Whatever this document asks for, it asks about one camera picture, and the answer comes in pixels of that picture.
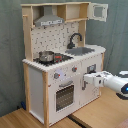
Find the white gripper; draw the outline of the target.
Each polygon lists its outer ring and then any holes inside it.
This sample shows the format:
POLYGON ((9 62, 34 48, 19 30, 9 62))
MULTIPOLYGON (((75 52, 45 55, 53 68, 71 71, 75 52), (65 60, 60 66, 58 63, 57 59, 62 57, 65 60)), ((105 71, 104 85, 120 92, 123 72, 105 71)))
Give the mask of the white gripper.
POLYGON ((95 87, 103 87, 104 86, 104 77, 105 74, 103 72, 85 74, 84 80, 95 87))

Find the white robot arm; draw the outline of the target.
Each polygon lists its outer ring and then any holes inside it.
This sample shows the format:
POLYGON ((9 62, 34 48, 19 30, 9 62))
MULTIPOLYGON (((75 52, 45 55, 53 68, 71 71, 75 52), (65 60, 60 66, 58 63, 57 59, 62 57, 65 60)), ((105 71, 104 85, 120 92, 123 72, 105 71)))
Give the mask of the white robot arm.
POLYGON ((114 76, 107 71, 85 74, 84 80, 95 87, 107 87, 122 100, 128 100, 128 78, 114 76))

